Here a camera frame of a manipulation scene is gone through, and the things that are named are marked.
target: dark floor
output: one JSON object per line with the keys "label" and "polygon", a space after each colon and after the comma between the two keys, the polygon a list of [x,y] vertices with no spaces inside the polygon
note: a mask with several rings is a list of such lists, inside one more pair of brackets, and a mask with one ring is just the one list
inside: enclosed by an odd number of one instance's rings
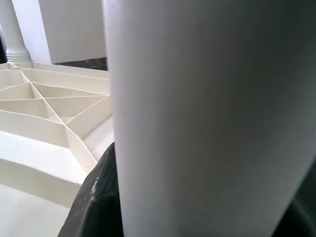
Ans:
{"label": "dark floor", "polygon": [[[106,58],[58,63],[107,71]],[[316,237],[316,161],[285,212],[273,237]]]}

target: white cardboard structure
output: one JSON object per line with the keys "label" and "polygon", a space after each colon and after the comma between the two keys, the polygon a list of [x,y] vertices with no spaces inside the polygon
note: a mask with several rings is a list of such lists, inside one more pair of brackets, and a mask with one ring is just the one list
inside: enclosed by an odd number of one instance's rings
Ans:
{"label": "white cardboard structure", "polygon": [[110,117],[107,72],[0,64],[0,184],[70,207],[113,136],[96,144],[95,156],[83,141],[94,149],[94,137],[113,132]]}

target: white tube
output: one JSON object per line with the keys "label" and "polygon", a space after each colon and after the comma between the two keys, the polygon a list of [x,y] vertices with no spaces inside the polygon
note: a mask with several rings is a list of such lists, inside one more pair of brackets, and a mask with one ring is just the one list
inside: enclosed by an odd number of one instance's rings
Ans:
{"label": "white tube", "polygon": [[0,0],[0,24],[7,47],[6,57],[8,62],[22,63],[31,61],[30,53],[24,45],[12,0]]}
{"label": "white tube", "polygon": [[105,0],[125,237],[269,237],[316,154],[315,5]]}

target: white pipe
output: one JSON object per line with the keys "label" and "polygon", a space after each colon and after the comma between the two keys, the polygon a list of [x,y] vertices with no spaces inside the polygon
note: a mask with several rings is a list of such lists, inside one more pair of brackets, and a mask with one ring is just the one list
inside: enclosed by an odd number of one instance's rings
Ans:
{"label": "white pipe", "polygon": [[21,63],[31,61],[26,49],[18,20],[11,0],[0,0],[0,24],[6,44],[8,62]]}
{"label": "white pipe", "polygon": [[315,5],[104,3],[125,237],[269,237],[316,154]]}

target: white cylinder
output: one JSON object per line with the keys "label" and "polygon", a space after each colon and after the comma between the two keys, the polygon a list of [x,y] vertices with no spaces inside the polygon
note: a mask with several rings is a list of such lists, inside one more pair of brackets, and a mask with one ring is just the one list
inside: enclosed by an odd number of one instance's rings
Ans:
{"label": "white cylinder", "polygon": [[308,1],[105,0],[125,237],[269,237],[316,154]]}
{"label": "white cylinder", "polygon": [[0,0],[0,24],[7,47],[6,57],[8,62],[22,63],[31,61],[30,53],[24,45],[12,0]]}

